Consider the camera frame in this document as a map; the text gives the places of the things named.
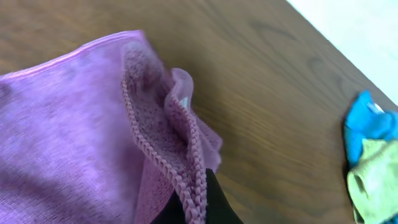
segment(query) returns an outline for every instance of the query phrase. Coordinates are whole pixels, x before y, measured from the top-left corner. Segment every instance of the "wooden table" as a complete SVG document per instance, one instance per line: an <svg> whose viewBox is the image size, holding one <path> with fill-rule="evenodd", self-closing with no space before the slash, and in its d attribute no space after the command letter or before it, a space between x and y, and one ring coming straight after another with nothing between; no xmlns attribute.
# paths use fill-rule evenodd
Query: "wooden table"
<svg viewBox="0 0 398 224"><path fill-rule="evenodd" d="M192 74L245 223L352 222L342 120L365 88L396 106L283 0L2 0L0 73L134 29Z"/></svg>

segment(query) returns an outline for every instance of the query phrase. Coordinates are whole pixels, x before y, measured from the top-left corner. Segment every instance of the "purple microfiber towel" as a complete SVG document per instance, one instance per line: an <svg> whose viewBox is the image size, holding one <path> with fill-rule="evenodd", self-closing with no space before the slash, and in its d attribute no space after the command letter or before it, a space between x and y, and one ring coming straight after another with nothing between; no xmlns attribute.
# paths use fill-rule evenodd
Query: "purple microfiber towel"
<svg viewBox="0 0 398 224"><path fill-rule="evenodd" d="M150 223L172 192L204 223L221 138L141 31L0 77L0 223Z"/></svg>

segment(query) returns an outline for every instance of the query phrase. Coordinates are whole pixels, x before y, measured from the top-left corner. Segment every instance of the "white tag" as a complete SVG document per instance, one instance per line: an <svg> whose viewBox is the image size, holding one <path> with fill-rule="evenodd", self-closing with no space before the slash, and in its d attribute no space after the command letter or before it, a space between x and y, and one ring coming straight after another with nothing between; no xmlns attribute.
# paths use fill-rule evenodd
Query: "white tag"
<svg viewBox="0 0 398 224"><path fill-rule="evenodd" d="M383 109L377 104L368 103L368 108L373 111L375 114L384 113Z"/></svg>
<svg viewBox="0 0 398 224"><path fill-rule="evenodd" d="M181 106L183 106L185 109L188 108L188 97L185 97L180 101Z"/></svg>

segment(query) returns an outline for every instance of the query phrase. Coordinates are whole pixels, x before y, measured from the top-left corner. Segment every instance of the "yellow-green cloth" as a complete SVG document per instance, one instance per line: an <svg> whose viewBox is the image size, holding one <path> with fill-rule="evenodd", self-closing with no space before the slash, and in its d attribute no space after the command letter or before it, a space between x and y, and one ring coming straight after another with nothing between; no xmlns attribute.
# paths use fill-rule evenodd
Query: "yellow-green cloth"
<svg viewBox="0 0 398 224"><path fill-rule="evenodd" d="M365 139L362 156L348 172L347 183L354 209L365 224L392 218L398 213L398 141Z"/></svg>

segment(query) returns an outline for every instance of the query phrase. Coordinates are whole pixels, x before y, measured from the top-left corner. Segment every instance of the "towel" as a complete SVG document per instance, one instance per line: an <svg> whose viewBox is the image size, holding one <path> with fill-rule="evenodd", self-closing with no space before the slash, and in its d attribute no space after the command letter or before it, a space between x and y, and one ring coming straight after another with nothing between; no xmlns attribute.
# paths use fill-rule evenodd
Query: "towel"
<svg viewBox="0 0 398 224"><path fill-rule="evenodd" d="M364 223L382 223L398 212L398 141L363 141L358 165L347 176L349 194Z"/></svg>
<svg viewBox="0 0 398 224"><path fill-rule="evenodd" d="M362 92L353 103L344 125L344 139L349 168L358 165L365 139L398 139L398 114L383 111L372 100L369 91ZM394 217L391 223L398 223Z"/></svg>
<svg viewBox="0 0 398 224"><path fill-rule="evenodd" d="M0 77L0 223L145 224L173 191L204 223L222 141L192 92L141 31Z"/></svg>

